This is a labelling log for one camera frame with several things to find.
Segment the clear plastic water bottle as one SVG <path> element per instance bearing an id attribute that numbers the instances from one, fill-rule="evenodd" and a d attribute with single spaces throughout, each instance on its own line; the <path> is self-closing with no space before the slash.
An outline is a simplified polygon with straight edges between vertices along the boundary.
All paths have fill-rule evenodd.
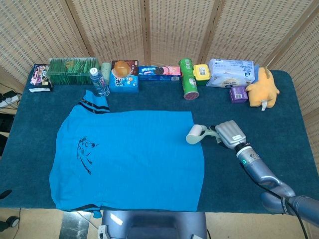
<path id="1" fill-rule="evenodd" d="M 110 93 L 109 87 L 97 68 L 90 69 L 90 79 L 101 97 L 107 97 Z"/>

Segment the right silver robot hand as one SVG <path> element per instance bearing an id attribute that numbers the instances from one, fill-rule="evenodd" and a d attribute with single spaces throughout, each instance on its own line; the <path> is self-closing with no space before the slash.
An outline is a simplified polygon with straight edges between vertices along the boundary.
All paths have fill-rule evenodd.
<path id="1" fill-rule="evenodd" d="M 217 133 L 217 143 L 225 148 L 238 150 L 247 143 L 246 135 L 234 120 L 211 125 L 209 129 Z"/>

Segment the pale green lint roller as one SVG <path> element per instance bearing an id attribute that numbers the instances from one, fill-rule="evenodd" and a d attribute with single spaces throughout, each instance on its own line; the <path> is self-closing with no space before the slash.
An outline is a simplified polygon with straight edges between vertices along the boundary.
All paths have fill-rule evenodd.
<path id="1" fill-rule="evenodd" d="M 209 129 L 204 125 L 194 124 L 186 136 L 186 142 L 189 144 L 197 144 L 206 136 L 215 137 L 217 143 L 222 141 L 216 131 Z"/>

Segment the dark blue carpeted table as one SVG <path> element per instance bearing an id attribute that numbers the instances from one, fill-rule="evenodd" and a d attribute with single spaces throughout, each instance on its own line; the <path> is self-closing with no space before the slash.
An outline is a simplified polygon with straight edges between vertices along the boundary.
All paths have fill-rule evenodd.
<path id="1" fill-rule="evenodd" d="M 234 120 L 248 143 L 271 171 L 297 195 L 319 200 L 317 173 L 306 128 L 289 74 L 274 71 L 279 98 L 261 111 L 248 104 L 230 103 L 227 90 L 201 87 L 199 98 L 182 97 L 178 81 L 143 81 L 138 93 L 112 93 L 106 99 L 113 113 L 126 111 L 191 112 L 194 124 L 206 126 Z M 49 175 L 62 123 L 92 85 L 55 86 L 52 92 L 25 90 L 0 159 L 0 208 L 57 209 L 51 197 Z M 234 150 L 214 137 L 201 142 L 204 179 L 196 211 L 262 213 L 262 190 L 241 168 Z"/>

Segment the blue and pink cookie box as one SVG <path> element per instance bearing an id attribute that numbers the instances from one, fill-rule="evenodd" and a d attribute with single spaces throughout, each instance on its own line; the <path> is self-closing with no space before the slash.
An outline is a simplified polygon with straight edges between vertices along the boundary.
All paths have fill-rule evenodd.
<path id="1" fill-rule="evenodd" d="M 139 66 L 140 81 L 179 81 L 179 66 Z"/>

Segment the yellow plush toy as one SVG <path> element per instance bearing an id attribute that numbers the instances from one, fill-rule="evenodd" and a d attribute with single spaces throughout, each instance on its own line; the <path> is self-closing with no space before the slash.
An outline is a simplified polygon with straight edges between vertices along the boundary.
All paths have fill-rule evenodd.
<path id="1" fill-rule="evenodd" d="M 250 107 L 272 108 L 280 91 L 277 89 L 274 77 L 267 67 L 258 70 L 258 81 L 250 84 L 245 89 L 248 94 Z"/>

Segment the woven wicker folding screen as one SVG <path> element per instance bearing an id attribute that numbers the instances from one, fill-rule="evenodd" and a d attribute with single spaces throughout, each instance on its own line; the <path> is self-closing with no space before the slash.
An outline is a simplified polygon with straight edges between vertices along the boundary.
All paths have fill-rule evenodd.
<path id="1" fill-rule="evenodd" d="M 293 79 L 319 156 L 319 0 L 0 0 L 0 90 L 51 57 L 247 59 Z"/>

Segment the clear box with green grass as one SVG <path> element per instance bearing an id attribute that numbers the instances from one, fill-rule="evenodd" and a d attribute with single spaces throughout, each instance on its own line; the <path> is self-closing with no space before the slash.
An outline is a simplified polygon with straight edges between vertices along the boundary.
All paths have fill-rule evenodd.
<path id="1" fill-rule="evenodd" d="M 90 85 L 90 69 L 100 69 L 95 57 L 49 58 L 47 75 L 54 85 Z"/>

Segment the black and purple snack pack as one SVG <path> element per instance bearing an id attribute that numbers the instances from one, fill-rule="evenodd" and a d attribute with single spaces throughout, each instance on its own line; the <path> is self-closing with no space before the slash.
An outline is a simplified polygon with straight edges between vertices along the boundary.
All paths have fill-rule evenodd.
<path id="1" fill-rule="evenodd" d="M 53 83 L 48 77 L 49 66 L 47 64 L 34 64 L 28 79 L 28 89 L 31 93 L 52 92 Z"/>

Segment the blue snack box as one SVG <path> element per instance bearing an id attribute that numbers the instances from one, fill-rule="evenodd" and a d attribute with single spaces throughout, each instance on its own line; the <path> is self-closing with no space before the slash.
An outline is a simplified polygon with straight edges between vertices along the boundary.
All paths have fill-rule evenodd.
<path id="1" fill-rule="evenodd" d="M 138 93 L 139 92 L 139 73 L 138 60 L 124 60 L 131 68 L 130 74 L 120 78 L 115 75 L 114 65 L 118 60 L 112 61 L 109 88 L 112 93 Z"/>

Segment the green container with yellow lid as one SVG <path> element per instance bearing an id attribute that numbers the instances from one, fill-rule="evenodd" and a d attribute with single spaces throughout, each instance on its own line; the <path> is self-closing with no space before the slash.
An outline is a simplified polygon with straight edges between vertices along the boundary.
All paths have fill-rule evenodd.
<path id="1" fill-rule="evenodd" d="M 207 64 L 194 65 L 193 74 L 198 86 L 204 86 L 210 80 L 210 71 Z"/>

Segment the black device beside table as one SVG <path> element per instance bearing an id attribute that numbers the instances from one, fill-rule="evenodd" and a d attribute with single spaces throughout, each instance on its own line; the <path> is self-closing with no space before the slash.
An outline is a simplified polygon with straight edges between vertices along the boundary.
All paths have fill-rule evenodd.
<path id="1" fill-rule="evenodd" d="M 8 137 L 3 133 L 10 133 L 15 115 L 0 113 L 0 156 L 2 156 Z"/>

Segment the green chips can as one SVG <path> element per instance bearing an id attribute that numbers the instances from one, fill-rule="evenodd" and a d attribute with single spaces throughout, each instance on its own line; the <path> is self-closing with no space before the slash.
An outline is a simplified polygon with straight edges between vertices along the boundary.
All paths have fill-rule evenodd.
<path id="1" fill-rule="evenodd" d="M 196 79 L 193 74 L 192 61 L 189 58 L 183 58 L 179 61 L 184 98 L 186 100 L 195 100 L 199 97 Z"/>

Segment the blue-grey robot torso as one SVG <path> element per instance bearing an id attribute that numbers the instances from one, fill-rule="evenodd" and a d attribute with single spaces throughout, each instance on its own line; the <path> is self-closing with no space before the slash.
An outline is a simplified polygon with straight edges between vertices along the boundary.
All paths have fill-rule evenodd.
<path id="1" fill-rule="evenodd" d="M 208 239 L 203 212 L 103 212 L 97 239 Z"/>

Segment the black caster wheel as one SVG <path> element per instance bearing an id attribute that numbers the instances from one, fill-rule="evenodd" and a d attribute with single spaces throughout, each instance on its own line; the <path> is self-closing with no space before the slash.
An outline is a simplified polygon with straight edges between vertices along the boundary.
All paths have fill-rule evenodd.
<path id="1" fill-rule="evenodd" d="M 10 216 L 7 218 L 6 221 L 0 220 L 0 232 L 8 229 L 8 228 L 14 228 L 18 225 L 20 218 L 17 216 Z"/>

